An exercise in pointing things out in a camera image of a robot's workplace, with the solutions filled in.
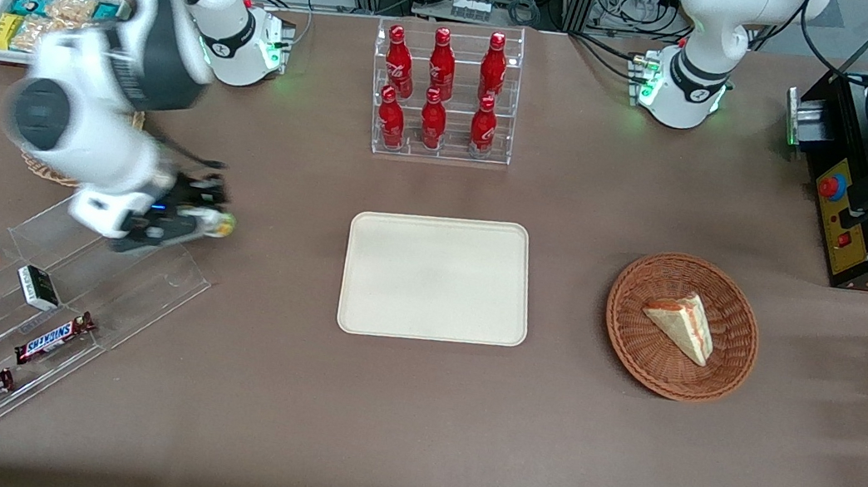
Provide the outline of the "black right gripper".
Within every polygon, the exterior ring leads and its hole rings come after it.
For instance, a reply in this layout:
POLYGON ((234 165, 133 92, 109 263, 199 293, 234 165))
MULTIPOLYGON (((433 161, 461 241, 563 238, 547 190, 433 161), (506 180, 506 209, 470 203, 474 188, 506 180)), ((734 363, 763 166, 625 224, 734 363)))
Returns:
POLYGON ((193 177, 178 173, 172 189, 152 204, 152 224, 194 229, 182 242, 220 238, 227 213, 227 187, 223 176, 193 177))

